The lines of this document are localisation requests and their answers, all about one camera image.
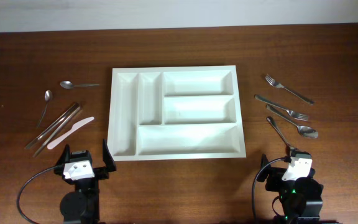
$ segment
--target white bracket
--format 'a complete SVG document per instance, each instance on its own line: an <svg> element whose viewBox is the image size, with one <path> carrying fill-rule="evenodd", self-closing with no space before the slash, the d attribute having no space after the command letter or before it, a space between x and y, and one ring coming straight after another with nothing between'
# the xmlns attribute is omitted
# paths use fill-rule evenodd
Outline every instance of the white bracket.
<svg viewBox="0 0 358 224"><path fill-rule="evenodd" d="M94 177L92 165L89 161L71 162L65 164L63 170L65 179L80 180Z"/></svg>
<svg viewBox="0 0 358 224"><path fill-rule="evenodd" d="M300 177L307 177L311 169L311 159L291 157L291 163L284 173L282 180L297 180Z"/></svg>

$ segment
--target white wall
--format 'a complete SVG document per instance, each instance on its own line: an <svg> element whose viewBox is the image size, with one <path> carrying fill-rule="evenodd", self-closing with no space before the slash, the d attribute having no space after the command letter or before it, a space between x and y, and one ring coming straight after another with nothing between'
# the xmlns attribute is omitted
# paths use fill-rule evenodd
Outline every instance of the white wall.
<svg viewBox="0 0 358 224"><path fill-rule="evenodd" d="M358 22L358 0L0 0L0 32Z"/></svg>

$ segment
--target fork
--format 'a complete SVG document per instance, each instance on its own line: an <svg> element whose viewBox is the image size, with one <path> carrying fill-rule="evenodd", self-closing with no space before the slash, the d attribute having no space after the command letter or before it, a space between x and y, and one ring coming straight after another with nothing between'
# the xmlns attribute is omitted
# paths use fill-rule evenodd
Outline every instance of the fork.
<svg viewBox="0 0 358 224"><path fill-rule="evenodd" d="M260 96L260 95L258 95L258 94L255 95L255 99L260 100L260 101L262 101L262 102L265 102L265 103L267 103L267 104L270 104L270 105L272 105L272 106L275 106L275 107L277 107L277 108L280 108L280 109L282 109L282 110L285 110L285 111L288 113L288 115L290 115L292 118L295 118L295 119L298 119L298 120L301 120L301 121L307 121L307 120L309 120L309 116L308 116L308 115L301 114L301 113L298 113L298 112L293 111L293 110L289 110L288 108L286 108L286 107L284 107L284 106L282 106L282 105L280 105L280 104L278 104L278 103L273 103L273 102L271 102L270 100L265 99L265 98L263 98L262 96Z"/></svg>
<svg viewBox="0 0 358 224"><path fill-rule="evenodd" d="M313 101L313 100L310 100L310 99L308 99L308 98L302 96L301 94L299 94L299 93L297 93L297 92L295 92L295 91L293 91L293 90L291 90L291 89L289 89L289 88L283 86L281 83L279 83L279 82L277 82L276 80L274 80L274 78L272 78L269 74L266 75L265 79L266 79L266 81L267 81L269 84L271 84L273 87L275 87L275 88L283 88L283 89L289 91L290 93L294 94L295 96L301 98L303 101L307 102L308 104L310 104L310 105L313 105L313 104L314 104L314 101Z"/></svg>

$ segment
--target wooden table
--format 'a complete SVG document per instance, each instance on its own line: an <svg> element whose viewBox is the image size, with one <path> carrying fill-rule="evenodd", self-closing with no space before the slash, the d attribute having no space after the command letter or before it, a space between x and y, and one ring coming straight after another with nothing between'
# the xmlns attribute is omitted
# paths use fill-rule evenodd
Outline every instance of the wooden table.
<svg viewBox="0 0 358 224"><path fill-rule="evenodd" d="M358 24L0 34L0 223L25 223L16 210L17 192L56 163L63 144L36 159L36 147L24 146L74 101L83 104L75 121L95 120L64 143L89 150L94 166L104 165L112 68L199 65L237 66L247 158L117 162L118 171L100 182L101 221L251 221L250 190L262 153L269 159L285 155L284 143L266 122L271 113L254 99L258 93L311 116L317 140L301 137L272 115L288 140L313 156L315 179L324 185L322 220L358 223ZM266 73L315 105L272 88ZM64 90L62 80L101 86ZM53 101L35 129L45 90L52 90ZM22 209L37 222L60 223L60 200L72 190L45 174L25 189ZM260 218L273 218L276 195L257 184ZM281 212L279 203L275 208Z"/></svg>

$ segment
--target cutlery tray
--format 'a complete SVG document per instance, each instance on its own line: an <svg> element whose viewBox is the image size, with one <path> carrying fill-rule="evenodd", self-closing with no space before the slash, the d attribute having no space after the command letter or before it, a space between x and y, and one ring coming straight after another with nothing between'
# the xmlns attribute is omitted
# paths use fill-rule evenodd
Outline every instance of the cutlery tray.
<svg viewBox="0 0 358 224"><path fill-rule="evenodd" d="M114 68L115 161L245 157L235 66Z"/></svg>

